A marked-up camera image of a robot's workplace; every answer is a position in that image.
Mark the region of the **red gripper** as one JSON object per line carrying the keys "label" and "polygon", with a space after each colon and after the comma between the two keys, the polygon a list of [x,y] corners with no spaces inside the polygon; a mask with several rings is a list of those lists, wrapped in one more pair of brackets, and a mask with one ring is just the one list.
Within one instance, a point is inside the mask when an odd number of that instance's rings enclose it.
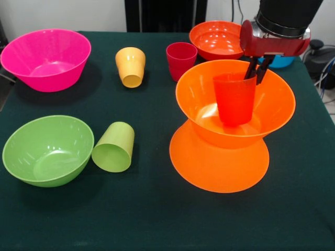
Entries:
{"label": "red gripper", "polygon": [[[256,84],[261,84],[269,65],[275,59],[275,55],[299,56],[309,46],[311,38],[310,28],[298,38],[281,38],[266,33],[256,21],[245,20],[240,30],[240,47],[246,56],[251,56],[244,79],[251,79],[257,75]],[[264,60],[256,71],[258,57]]]}

